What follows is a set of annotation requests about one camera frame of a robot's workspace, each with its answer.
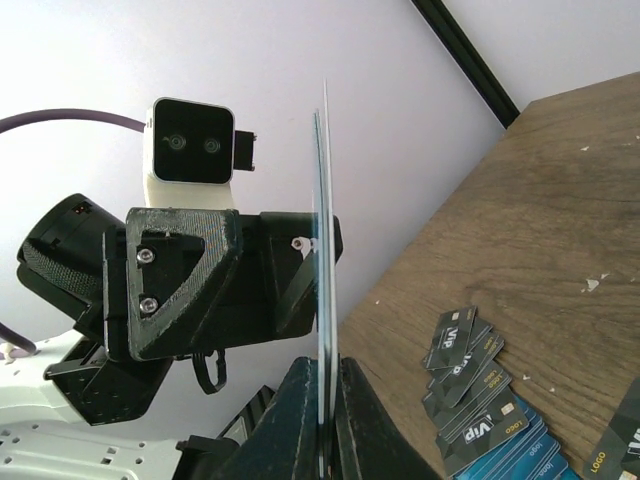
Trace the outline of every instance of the text logo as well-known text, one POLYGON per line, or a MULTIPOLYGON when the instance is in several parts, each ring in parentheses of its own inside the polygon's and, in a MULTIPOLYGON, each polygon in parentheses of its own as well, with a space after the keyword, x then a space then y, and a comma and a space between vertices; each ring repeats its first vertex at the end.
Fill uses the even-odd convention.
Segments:
POLYGON ((491 415, 486 415, 464 432, 464 441, 469 444, 485 433, 490 432, 492 428, 493 422, 491 421, 491 415))
POLYGON ((444 332, 444 342, 442 342, 442 348, 453 347, 453 342, 456 341, 458 336, 458 327, 449 327, 444 332))
POLYGON ((629 442, 629 453, 640 457, 640 428, 633 434, 631 442, 629 442))

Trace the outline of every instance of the screw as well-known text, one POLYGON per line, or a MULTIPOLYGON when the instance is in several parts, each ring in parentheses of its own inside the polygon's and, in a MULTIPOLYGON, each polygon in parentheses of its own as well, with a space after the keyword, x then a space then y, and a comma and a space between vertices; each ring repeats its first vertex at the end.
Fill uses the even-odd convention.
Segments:
POLYGON ((143 248, 138 252, 138 255, 136 256, 138 263, 141 263, 143 265, 153 262, 155 258, 155 254, 148 248, 143 248))
POLYGON ((140 301, 140 311, 142 313, 151 314, 158 309, 158 301, 155 298, 143 298, 140 301))

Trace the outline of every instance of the white camera housing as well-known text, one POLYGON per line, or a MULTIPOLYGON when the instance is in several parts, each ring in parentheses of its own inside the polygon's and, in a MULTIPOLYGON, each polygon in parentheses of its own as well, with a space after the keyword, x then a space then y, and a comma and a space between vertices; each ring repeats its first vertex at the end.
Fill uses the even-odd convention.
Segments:
POLYGON ((149 208, 235 209, 231 191, 233 113, 173 98, 147 111, 143 184, 149 208), (213 138, 204 138, 214 132, 213 138))

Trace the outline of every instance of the black vip card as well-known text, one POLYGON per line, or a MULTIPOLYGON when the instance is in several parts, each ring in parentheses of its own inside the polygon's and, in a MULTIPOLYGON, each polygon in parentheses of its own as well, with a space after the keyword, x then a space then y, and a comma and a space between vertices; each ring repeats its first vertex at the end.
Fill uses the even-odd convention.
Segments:
POLYGON ((431 340, 431 349, 423 360, 427 370, 460 365, 467 352, 476 307, 466 307, 440 315, 431 340))
MULTIPOLYGON (((467 347, 467 353, 478 346, 478 343, 482 340, 487 333, 491 331, 493 326, 481 318, 476 317, 473 321, 473 328, 471 329, 471 337, 469 338, 469 346, 467 347)), ((455 367, 452 368, 440 368, 438 370, 433 370, 431 372, 431 383, 429 384, 429 388, 433 385, 434 382, 442 382, 447 376, 451 373, 451 371, 455 367)))
POLYGON ((511 377, 502 367, 493 363, 493 368, 487 371, 486 381, 483 378, 474 382, 467 395, 455 407, 448 408, 431 392, 422 399, 422 404, 433 424, 446 437, 447 435, 442 433, 443 429, 451 426, 450 430, 453 430, 457 425, 467 421, 474 412, 480 410, 482 406, 495 397, 499 390, 504 388, 510 380, 511 377))
POLYGON ((585 478, 640 478, 640 377, 613 414, 600 442, 584 464, 585 478))
POLYGON ((464 357, 462 365, 454 368, 442 382, 431 385, 431 391, 447 407, 456 406, 471 388, 481 369, 493 360, 503 345, 504 339, 500 335, 487 333, 475 350, 464 357))
POLYGON ((474 419, 487 408, 487 405, 493 402, 493 400, 502 393, 503 390, 508 388, 508 385, 511 383, 511 375, 509 375, 506 370, 503 370, 498 364, 494 362, 491 363, 493 366, 484 370, 482 377, 474 382, 474 385, 487 385, 487 388, 482 393, 482 396, 485 397, 486 400, 478 402, 479 406, 476 409, 466 412, 466 418, 463 415, 460 415, 442 429, 440 435, 447 441, 447 443, 453 443, 463 431, 469 428, 469 425, 474 421, 474 419))
POLYGON ((460 472, 528 425, 529 420, 511 390, 503 390, 453 443, 436 437, 447 475, 460 472))

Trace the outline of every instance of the card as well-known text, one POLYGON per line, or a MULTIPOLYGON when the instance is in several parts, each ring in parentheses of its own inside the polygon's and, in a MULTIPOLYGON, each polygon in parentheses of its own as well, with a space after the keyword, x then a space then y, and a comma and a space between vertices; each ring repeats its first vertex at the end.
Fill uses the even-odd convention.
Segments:
MULTIPOLYGON (((487 333, 489 333, 492 328, 493 326, 489 322, 486 322, 485 320, 479 317, 476 317, 476 319, 473 322, 473 328, 471 329, 471 338, 469 339, 469 346, 467 347, 467 353, 469 353, 476 346, 478 346, 478 344, 482 340, 482 337, 484 337, 487 333)), ((440 368, 438 370, 433 370, 431 372, 432 379, 431 379, 431 383, 429 384, 429 387, 431 387, 433 382, 442 382, 442 380, 444 380, 451 373, 453 368, 455 367, 440 368)))
POLYGON ((570 468, 567 468, 564 472, 562 472, 562 475, 560 475, 560 478, 558 480, 580 480, 580 477, 576 472, 574 472, 570 468))
POLYGON ((493 395, 494 390, 489 390, 487 385, 476 382, 462 401, 453 408, 447 407, 433 392, 429 392, 422 399, 422 405, 436 428, 442 430, 453 421, 459 423, 466 420, 495 396, 493 395))
POLYGON ((453 369, 441 383, 434 383, 431 391, 447 407, 454 407, 473 384, 482 368, 492 360, 504 346, 504 339, 495 332, 489 332, 482 342, 464 357, 462 365, 453 369))
POLYGON ((492 404, 496 397, 507 388, 509 383, 511 383, 511 375, 509 375, 509 373, 507 373, 500 365, 494 362, 491 362, 491 364, 492 367, 488 369, 488 373, 485 373, 485 376, 479 378, 473 383, 472 389, 470 389, 467 395, 464 396, 462 402, 458 404, 462 405, 465 402, 470 404, 476 403, 476 408, 471 411, 464 410, 459 416, 453 419, 452 422, 445 425, 440 430, 440 435, 447 441, 447 443, 452 443, 458 435, 466 430, 469 425, 487 409, 487 406, 492 404), (486 388, 477 397, 476 401, 467 400, 471 397, 472 390, 479 390, 483 385, 486 385, 486 388))
POLYGON ((588 479, 640 478, 640 377, 613 414, 583 473, 588 479))
POLYGON ((464 323, 463 328, 466 329, 465 332, 467 330, 470 332, 475 316, 475 306, 453 310, 440 315, 433 339, 431 340, 431 348, 422 361, 423 366, 427 370, 455 367, 462 363, 467 349, 469 334, 464 334, 466 335, 464 348, 456 347, 454 349, 453 347, 456 344, 458 335, 463 335, 463 333, 460 332, 460 323, 464 323))
POLYGON ((505 389, 487 407, 486 414, 478 417, 453 443, 448 444, 439 435, 436 437, 447 475, 460 472, 528 425, 529 420, 513 393, 505 389))
POLYGON ((567 468, 569 468, 567 459, 561 453, 556 453, 551 460, 544 464, 534 478, 535 480, 556 480, 567 468))
POLYGON ((497 393, 503 383, 508 384, 510 381, 509 374, 501 366, 491 362, 491 368, 487 368, 486 377, 475 381, 467 395, 455 407, 447 407, 433 392, 429 392, 422 399, 422 404, 434 425, 438 430, 442 430, 453 420, 458 419, 461 422, 472 415, 476 409, 495 396, 493 393, 497 393))
POLYGON ((514 459, 502 470, 497 479, 525 480, 538 473, 543 460, 546 463, 549 455, 555 455, 560 450, 560 444, 548 433, 538 438, 535 443, 523 450, 519 458, 514 459))
POLYGON ((494 476, 494 472, 501 469, 502 466, 513 458, 514 454, 519 452, 531 438, 537 438, 547 432, 546 425, 542 421, 542 417, 536 413, 533 408, 527 412, 529 426, 513 437, 511 440, 501 446, 499 454, 494 458, 493 462, 484 465, 474 476, 474 480, 490 480, 494 476))
MULTIPOLYGON (((525 471, 524 475, 522 474, 523 472, 520 471, 519 478, 517 476, 511 477, 510 473, 518 465, 518 463, 520 463, 520 461, 528 455, 533 447, 540 444, 545 435, 547 435, 546 426, 543 426, 536 431, 532 431, 532 433, 527 436, 524 442, 520 442, 520 445, 518 445, 512 452, 509 452, 507 454, 506 459, 503 460, 497 466, 497 468, 493 470, 493 472, 491 472, 490 478, 496 480, 503 478, 509 480, 511 480, 512 478, 515 480, 525 480, 527 478, 527 475, 531 473, 531 470, 525 471)), ((530 465, 529 468, 532 469, 536 466, 537 465, 530 465)))
POLYGON ((540 417, 537 416, 536 412, 533 409, 530 409, 528 407, 526 407, 525 409, 525 415, 527 417, 527 420, 529 420, 529 426, 527 428, 522 430, 518 435, 513 437, 508 442, 503 443, 498 448, 493 449, 491 452, 479 458, 476 462, 474 462, 470 467, 468 467, 462 473, 456 475, 456 479, 457 480, 482 479, 484 474, 491 469, 491 466, 497 463, 496 460, 499 460, 500 458, 502 458, 501 454, 503 455, 505 451, 511 450, 513 445, 517 443, 518 438, 525 435, 525 432, 527 432, 534 426, 534 423, 536 422, 536 418, 540 419, 540 417))
POLYGON ((555 457, 558 453, 560 453, 560 444, 557 441, 555 441, 555 443, 546 453, 544 458, 540 461, 540 463, 538 463, 538 466, 535 468, 535 470, 529 474, 529 476, 527 477, 527 480, 535 480, 538 477, 538 472, 540 472, 540 470, 544 468, 547 462, 551 460, 553 457, 555 457))
POLYGON ((475 307, 473 309, 467 309, 465 315, 460 315, 460 318, 458 319, 458 331, 455 338, 452 338, 453 345, 448 349, 448 366, 451 367, 460 365, 464 359, 464 356, 469 351, 469 339, 471 338, 471 331, 473 329, 475 319, 475 307))

